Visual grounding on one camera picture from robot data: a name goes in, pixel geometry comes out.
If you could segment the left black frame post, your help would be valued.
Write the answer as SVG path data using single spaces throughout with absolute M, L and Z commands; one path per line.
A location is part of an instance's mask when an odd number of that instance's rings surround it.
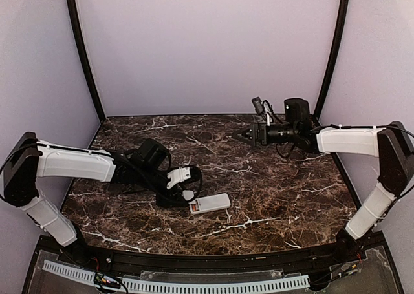
M 78 15 L 78 7 L 76 4 L 76 0 L 66 0 L 66 4 L 67 4 L 67 10 L 69 13 L 69 19 L 71 22 L 72 34 L 74 36 L 74 41 L 75 41 L 76 49 L 78 52 L 78 57 L 79 57 L 83 75 L 84 75 L 84 78 L 87 84 L 89 95 L 93 102 L 94 110 L 96 112 L 98 120 L 100 123 L 103 123 L 106 120 L 106 115 L 104 112 L 101 99 L 98 94 L 96 83 L 93 78 L 93 72 L 91 69 L 91 65 L 89 63 L 87 49 L 86 49 L 85 42 L 83 39 L 83 34 L 82 34 L 80 18 Z

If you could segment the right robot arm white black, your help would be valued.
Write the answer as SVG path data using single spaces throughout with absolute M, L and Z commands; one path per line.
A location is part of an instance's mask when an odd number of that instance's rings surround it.
M 409 184 L 413 179 L 413 134 L 400 122 L 379 126 L 315 126 L 309 103 L 304 99 L 284 100 L 284 120 L 274 115 L 267 100 L 256 97 L 252 104 L 261 121 L 235 131 L 232 137 L 240 142 L 252 147 L 293 143 L 314 154 L 349 153 L 378 158 L 378 182 L 345 226 L 345 235 L 350 239 L 362 238 L 396 201 L 413 189 Z

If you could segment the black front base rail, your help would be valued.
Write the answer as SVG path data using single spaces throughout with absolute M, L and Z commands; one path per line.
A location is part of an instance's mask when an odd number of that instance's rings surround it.
M 77 266 L 71 256 L 47 236 L 40 237 L 23 286 L 24 293 L 118 293 L 99 290 L 42 270 L 45 260 L 62 262 L 117 279 L 143 271 L 219 274 L 279 271 L 284 277 L 307 275 L 307 291 L 287 293 L 402 293 L 403 288 L 386 240 L 371 233 L 362 249 L 341 261 L 332 257 L 334 244 L 253 255 L 154 255 L 89 246 L 88 262 Z

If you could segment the white battery cover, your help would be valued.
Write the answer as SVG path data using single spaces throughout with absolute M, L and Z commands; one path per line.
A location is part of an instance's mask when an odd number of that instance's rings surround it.
M 192 202 L 196 199 L 196 194 L 193 191 L 189 190 L 184 190 L 182 192 L 182 196 L 187 202 Z

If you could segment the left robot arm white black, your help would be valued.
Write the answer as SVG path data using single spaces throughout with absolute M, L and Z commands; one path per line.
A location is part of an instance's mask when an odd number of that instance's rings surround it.
M 165 201 L 183 204 L 180 185 L 197 175 L 190 167 L 162 170 L 171 154 L 159 142 L 146 139 L 125 152 L 88 150 L 55 145 L 26 132 L 1 166 L 1 199 L 24 211 L 58 244 L 80 239 L 74 224 L 37 188 L 37 178 L 61 176 L 114 184 L 137 184 Z

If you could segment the right black frame post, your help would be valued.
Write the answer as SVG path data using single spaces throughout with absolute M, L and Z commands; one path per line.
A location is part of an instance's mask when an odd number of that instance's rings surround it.
M 336 18 L 336 24 L 334 28 L 334 34 L 332 37 L 331 49 L 329 52 L 329 57 L 327 60 L 327 66 L 325 69 L 325 74 L 321 84 L 321 89 L 318 94 L 318 99 L 316 106 L 313 112 L 314 119 L 316 121 L 320 120 L 323 108 L 327 99 L 329 88 L 331 86 L 332 77 L 334 74 L 336 61 L 338 58 L 340 45 L 342 42 L 343 30 L 345 27 L 345 21 L 347 17 L 347 9 L 349 5 L 349 0 L 340 0 L 338 6 L 338 14 Z

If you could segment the black frame post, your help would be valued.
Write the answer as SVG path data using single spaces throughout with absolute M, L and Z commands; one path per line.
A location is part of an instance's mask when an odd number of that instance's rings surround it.
M 347 9 L 349 5 L 349 0 L 340 0 L 338 6 L 338 14 L 336 18 L 336 24 L 334 28 L 334 34 L 332 37 L 331 49 L 329 52 L 329 57 L 327 60 L 327 66 L 325 69 L 325 74 L 321 84 L 321 89 L 318 94 L 318 99 L 316 106 L 313 112 L 314 119 L 316 121 L 320 120 L 323 108 L 327 99 L 329 88 L 331 86 L 332 77 L 334 74 L 336 61 L 338 58 L 340 45 L 342 42 L 343 30 L 345 27 L 345 21 L 347 17 Z
M 80 18 L 78 15 L 78 7 L 76 4 L 76 0 L 66 0 L 66 4 L 67 4 L 67 10 L 69 13 L 69 19 L 71 22 L 72 34 L 74 36 L 74 41 L 75 41 L 76 49 L 78 52 L 78 57 L 79 57 L 83 75 L 84 75 L 84 78 L 87 84 L 89 95 L 93 102 L 94 110 L 96 112 L 98 120 L 100 123 L 103 123 L 106 120 L 106 115 L 104 112 L 101 99 L 98 94 L 96 83 L 93 78 L 93 72 L 91 69 L 91 65 L 89 63 L 87 49 L 86 49 L 85 42 L 83 39 L 83 34 L 82 34 Z

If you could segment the white remote control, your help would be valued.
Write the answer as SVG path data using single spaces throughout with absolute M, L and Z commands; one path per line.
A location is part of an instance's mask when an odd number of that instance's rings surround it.
M 191 210 L 191 204 L 198 205 L 199 210 L 196 212 L 193 212 Z M 189 204 L 190 213 L 193 215 L 227 209 L 230 206 L 231 206 L 230 198 L 226 193 L 216 194 L 212 196 L 198 197 L 194 201 L 190 202 Z

